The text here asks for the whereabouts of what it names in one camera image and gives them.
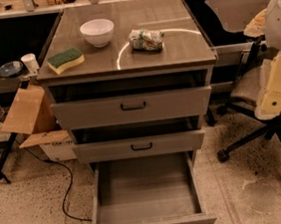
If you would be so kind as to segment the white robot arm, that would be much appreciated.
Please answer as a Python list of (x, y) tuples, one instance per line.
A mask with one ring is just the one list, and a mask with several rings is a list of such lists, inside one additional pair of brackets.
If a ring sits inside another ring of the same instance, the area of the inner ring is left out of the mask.
[(263, 62), (255, 109), (259, 119), (274, 118), (281, 113), (281, 0), (270, 0), (266, 9), (250, 21), (243, 34), (248, 37), (264, 35), (266, 44), (278, 51), (271, 61)]

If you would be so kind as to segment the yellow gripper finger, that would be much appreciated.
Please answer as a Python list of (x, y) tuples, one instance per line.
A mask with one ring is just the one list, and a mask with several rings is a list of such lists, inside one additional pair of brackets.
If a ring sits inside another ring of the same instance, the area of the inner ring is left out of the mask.
[(262, 63), (255, 116), (265, 120), (281, 113), (281, 50), (272, 60), (264, 59)]

